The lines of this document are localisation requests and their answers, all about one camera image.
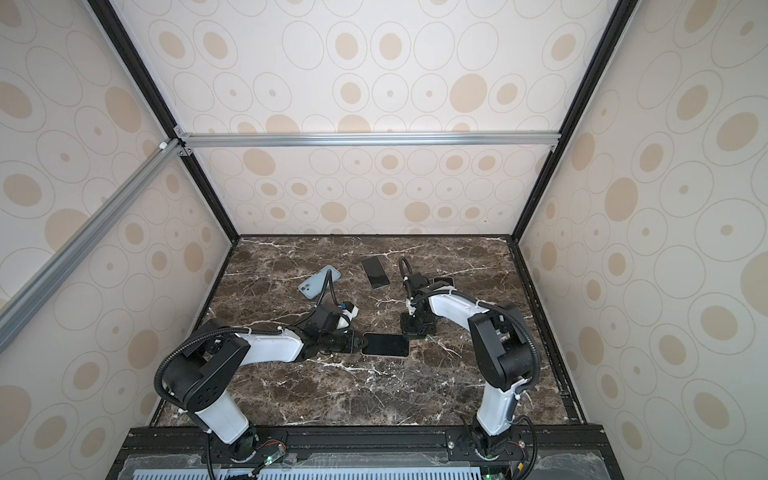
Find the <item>black phone purple edge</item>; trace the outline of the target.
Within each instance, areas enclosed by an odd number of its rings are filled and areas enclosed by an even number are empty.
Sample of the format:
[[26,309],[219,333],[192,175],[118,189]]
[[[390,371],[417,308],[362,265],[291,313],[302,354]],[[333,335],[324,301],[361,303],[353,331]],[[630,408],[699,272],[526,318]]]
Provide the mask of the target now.
[[410,342],[403,335],[366,333],[363,338],[366,345],[362,348],[362,353],[409,356]]

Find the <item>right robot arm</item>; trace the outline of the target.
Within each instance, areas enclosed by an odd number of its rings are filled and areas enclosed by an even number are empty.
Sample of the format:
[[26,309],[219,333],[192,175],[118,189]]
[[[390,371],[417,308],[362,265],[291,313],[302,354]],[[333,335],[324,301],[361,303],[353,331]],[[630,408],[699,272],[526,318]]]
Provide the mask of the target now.
[[436,333],[439,319],[467,330],[477,366],[485,381],[475,419],[483,435],[499,437],[513,424],[520,394],[541,375],[541,355],[518,307],[498,305],[462,293],[454,286],[430,282],[420,273],[403,278],[407,312],[401,330],[409,339]]

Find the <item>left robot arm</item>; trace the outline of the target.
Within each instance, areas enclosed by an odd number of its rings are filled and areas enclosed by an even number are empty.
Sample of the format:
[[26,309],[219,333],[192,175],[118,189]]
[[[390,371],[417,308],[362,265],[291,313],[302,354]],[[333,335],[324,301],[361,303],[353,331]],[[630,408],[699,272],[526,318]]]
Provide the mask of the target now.
[[247,436],[250,427],[228,393],[240,367],[297,363],[320,353],[360,352],[367,341],[352,329],[357,314],[357,306],[350,302],[320,304],[298,323],[274,331],[229,327],[212,320],[160,362],[153,379],[155,391],[203,431],[233,445]]

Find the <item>pink phone case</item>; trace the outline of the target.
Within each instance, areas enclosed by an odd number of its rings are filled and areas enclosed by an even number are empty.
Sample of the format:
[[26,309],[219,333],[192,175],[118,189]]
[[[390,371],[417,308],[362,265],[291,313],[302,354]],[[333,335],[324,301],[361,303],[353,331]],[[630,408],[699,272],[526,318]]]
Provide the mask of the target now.
[[370,353],[361,353],[363,358],[372,358],[372,359],[386,359],[386,360],[405,360],[408,358],[408,355],[406,356],[398,356],[398,355],[378,355],[378,354],[370,354]]

